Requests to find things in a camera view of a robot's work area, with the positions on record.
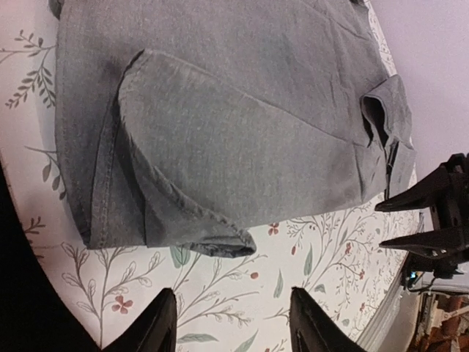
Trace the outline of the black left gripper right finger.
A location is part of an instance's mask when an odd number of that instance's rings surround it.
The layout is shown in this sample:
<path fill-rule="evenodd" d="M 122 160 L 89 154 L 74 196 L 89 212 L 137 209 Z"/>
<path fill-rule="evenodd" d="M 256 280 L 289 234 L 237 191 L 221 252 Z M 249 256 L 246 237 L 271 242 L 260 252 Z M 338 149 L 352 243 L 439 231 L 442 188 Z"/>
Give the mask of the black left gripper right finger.
<path fill-rule="evenodd" d="M 293 287 L 290 295 L 289 330 L 292 351 L 365 352 L 301 287 Z"/>

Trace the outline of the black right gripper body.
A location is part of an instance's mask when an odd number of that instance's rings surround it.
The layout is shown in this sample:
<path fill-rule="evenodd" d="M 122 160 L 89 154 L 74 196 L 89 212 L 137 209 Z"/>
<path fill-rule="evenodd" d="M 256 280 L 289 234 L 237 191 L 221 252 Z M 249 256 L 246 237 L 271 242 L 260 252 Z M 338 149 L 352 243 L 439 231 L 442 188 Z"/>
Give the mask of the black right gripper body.
<path fill-rule="evenodd" d="M 419 230 L 429 232 L 448 227 L 462 228 L 462 251 L 448 257 L 427 258 L 409 252 L 402 274 L 402 284 L 408 290 L 415 290 L 416 284 L 425 273 L 431 273 L 433 279 L 452 279 L 460 275 L 459 265 L 468 261 L 468 156 L 453 154 L 444 166 L 449 175 L 448 191 L 433 206 L 430 212 L 432 229 Z"/>

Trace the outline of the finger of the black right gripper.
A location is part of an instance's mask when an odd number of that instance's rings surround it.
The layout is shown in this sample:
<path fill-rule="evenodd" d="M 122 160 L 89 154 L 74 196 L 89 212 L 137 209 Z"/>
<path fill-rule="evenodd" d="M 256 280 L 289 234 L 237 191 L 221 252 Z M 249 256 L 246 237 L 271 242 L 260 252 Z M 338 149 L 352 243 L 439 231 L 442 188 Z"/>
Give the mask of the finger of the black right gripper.
<path fill-rule="evenodd" d="M 449 186 L 448 171 L 444 166 L 439 166 L 408 190 L 378 203 L 374 210 L 392 213 L 429 208 L 443 197 Z"/>
<path fill-rule="evenodd" d="M 448 227 L 393 238 L 380 243 L 384 249 L 398 249 L 421 257 L 448 257 L 462 251 L 462 228 Z"/>

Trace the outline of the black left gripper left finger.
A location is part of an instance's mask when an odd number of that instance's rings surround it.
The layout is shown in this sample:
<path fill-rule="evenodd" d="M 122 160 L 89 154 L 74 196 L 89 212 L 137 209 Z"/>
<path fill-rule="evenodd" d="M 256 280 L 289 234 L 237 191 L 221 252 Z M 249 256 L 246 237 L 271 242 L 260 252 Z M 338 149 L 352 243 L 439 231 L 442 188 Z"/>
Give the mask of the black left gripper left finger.
<path fill-rule="evenodd" d="M 162 289 L 130 327 L 103 351 L 175 352 L 177 300 L 171 288 Z"/>

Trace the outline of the black t-shirt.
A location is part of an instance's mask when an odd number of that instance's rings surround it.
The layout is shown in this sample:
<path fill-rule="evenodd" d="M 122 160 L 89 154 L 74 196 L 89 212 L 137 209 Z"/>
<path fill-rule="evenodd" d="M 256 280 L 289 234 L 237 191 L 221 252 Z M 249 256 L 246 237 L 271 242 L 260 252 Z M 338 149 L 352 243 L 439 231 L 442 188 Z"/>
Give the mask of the black t-shirt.
<path fill-rule="evenodd" d="M 27 241 L 1 175 L 1 350 L 99 351 Z"/>

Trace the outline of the grey garment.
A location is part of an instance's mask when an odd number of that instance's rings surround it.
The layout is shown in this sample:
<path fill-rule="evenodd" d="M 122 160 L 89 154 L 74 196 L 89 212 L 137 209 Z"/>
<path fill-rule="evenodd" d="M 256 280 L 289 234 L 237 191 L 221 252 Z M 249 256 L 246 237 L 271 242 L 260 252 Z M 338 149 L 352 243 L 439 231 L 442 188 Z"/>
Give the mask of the grey garment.
<path fill-rule="evenodd" d="M 256 251 L 249 230 L 405 191 L 404 84 L 363 1 L 50 1 L 55 139 L 87 248 Z"/>

